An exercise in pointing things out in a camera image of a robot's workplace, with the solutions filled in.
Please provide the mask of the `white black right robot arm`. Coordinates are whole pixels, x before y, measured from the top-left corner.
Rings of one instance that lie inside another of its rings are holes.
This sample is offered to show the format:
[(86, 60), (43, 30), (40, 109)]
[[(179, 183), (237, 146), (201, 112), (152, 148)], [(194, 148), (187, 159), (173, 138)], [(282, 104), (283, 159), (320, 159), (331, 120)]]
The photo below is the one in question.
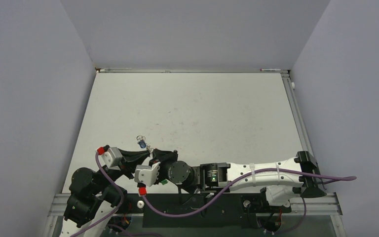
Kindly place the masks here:
[(157, 165), (155, 184), (169, 181), (188, 193), (228, 192), (249, 187), (282, 186), (303, 198), (326, 195), (316, 159), (308, 151), (299, 151), (293, 158), (261, 164), (231, 162), (205, 163), (190, 166), (178, 160), (177, 151), (154, 150), (150, 165)]

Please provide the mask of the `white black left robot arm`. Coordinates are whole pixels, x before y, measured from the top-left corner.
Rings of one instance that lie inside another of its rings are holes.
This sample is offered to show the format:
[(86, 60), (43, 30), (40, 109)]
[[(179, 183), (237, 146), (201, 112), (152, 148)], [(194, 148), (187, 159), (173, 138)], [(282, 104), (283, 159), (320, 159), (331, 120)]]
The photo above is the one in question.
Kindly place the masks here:
[(72, 175), (60, 235), (98, 237), (113, 215), (130, 211), (128, 192), (115, 181), (122, 176), (133, 179), (136, 167), (149, 156), (149, 151), (129, 152), (109, 145), (99, 147), (95, 152), (99, 169), (82, 167)]

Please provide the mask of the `blue plastic key tag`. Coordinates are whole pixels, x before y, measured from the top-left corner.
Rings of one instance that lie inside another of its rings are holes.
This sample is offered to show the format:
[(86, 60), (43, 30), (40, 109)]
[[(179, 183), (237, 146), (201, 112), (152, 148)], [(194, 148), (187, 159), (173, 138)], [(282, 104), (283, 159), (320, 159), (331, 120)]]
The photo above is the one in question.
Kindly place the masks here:
[(144, 140), (138, 141), (138, 145), (140, 146), (141, 149), (145, 149), (147, 147), (147, 144)]

